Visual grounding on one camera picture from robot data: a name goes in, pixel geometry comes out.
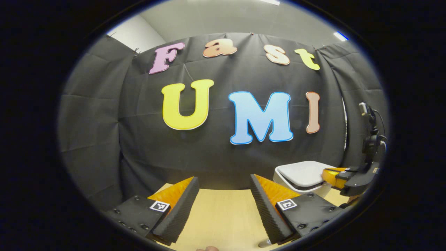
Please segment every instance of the yellow letter u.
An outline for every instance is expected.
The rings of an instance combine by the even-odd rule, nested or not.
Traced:
[[[207,119],[209,112],[209,88],[214,85],[210,79],[192,82],[195,89],[195,111],[190,116],[182,116],[179,111],[180,93],[184,84],[170,84],[164,86],[163,119],[166,125],[176,130],[191,130],[201,126]]]

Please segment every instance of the wooden table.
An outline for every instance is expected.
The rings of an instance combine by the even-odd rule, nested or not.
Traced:
[[[165,184],[158,191],[171,185]],[[339,206],[346,203],[348,197],[331,189],[325,199]],[[195,251],[207,246],[215,246],[220,251],[268,251],[278,247],[277,244],[258,247],[259,242],[267,238],[249,189],[200,189],[177,242],[168,247],[178,251]]]

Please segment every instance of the foam letter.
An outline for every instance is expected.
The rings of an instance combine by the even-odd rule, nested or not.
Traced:
[[[267,52],[266,57],[271,62],[284,65],[289,64],[289,58],[284,55],[285,51],[282,48],[274,45],[265,45],[263,49]]]
[[[319,94],[315,92],[307,92],[305,96],[310,104],[310,121],[307,126],[307,133],[313,134],[319,131]]]
[[[203,56],[206,58],[216,57],[218,55],[230,55],[237,51],[232,44],[232,40],[228,38],[220,38],[210,41],[205,45],[206,49]]]
[[[155,53],[157,55],[155,56],[155,61],[153,62],[153,67],[150,69],[149,74],[167,70],[169,66],[166,65],[166,59],[168,59],[169,62],[172,62],[177,56],[177,50],[184,49],[184,46],[184,43],[181,42],[156,49]]]
[[[301,56],[302,61],[308,68],[316,70],[316,71],[320,69],[319,65],[316,63],[313,63],[313,61],[311,60],[314,58],[313,54],[308,53],[305,49],[297,49],[297,50],[294,50],[294,52],[296,52],[297,54],[299,54]]]
[[[252,136],[248,134],[248,124],[251,125],[257,139],[262,142],[271,122],[273,132],[269,135],[269,140],[279,142],[293,139],[293,133],[289,129],[288,102],[291,100],[289,94],[284,92],[271,94],[265,111],[250,92],[233,92],[229,94],[229,100],[235,106],[235,135],[230,139],[232,144],[252,142]]]
[[[190,116],[182,116],[179,111],[180,92],[184,84],[170,84],[164,86],[163,119],[164,123],[176,130],[191,130],[201,126],[207,119],[209,111],[209,88],[214,85],[210,79],[192,82],[190,86],[195,89],[195,111]]]

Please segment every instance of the letter m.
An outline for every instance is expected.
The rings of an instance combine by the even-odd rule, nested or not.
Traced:
[[[250,92],[233,92],[228,98],[235,106],[235,135],[230,139],[232,144],[252,142],[252,136],[248,134],[248,124],[260,142],[265,139],[271,123],[273,131],[269,135],[269,140],[279,142],[293,139],[293,133],[289,128],[288,103],[291,97],[288,93],[271,94],[265,111]]]

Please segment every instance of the ceiling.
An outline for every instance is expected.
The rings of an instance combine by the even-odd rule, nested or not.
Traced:
[[[272,35],[316,48],[340,42],[335,27],[282,0],[279,6],[260,0],[169,0],[140,15],[166,42],[224,32]]]

